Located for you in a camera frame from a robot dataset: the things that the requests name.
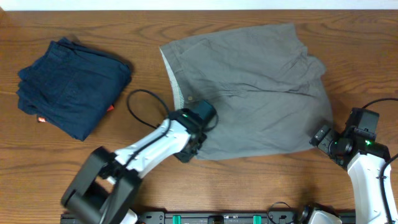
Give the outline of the grey shorts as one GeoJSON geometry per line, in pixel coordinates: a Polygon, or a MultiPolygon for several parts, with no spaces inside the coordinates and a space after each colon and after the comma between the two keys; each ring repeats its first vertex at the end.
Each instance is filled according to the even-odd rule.
{"type": "Polygon", "coordinates": [[[175,108],[206,100],[217,111],[198,159],[306,151],[317,130],[333,122],[326,68],[291,23],[191,36],[160,52],[175,108]]]}

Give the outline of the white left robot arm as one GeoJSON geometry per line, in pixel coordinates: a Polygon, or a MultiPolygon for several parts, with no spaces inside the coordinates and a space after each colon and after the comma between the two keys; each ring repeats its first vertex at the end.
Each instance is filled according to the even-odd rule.
{"type": "Polygon", "coordinates": [[[61,198],[82,223],[136,223],[130,209],[143,178],[163,160],[176,155],[188,162],[206,139],[206,123],[186,116],[165,119],[153,132],[128,147],[95,149],[61,198]]]}

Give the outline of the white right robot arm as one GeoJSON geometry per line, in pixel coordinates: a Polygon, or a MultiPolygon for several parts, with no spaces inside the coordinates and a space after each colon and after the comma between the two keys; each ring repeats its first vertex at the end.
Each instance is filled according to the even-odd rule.
{"type": "Polygon", "coordinates": [[[391,162],[387,146],[356,128],[337,133],[322,126],[310,144],[347,171],[354,191],[356,223],[397,223],[397,207],[391,186],[391,162]]]}

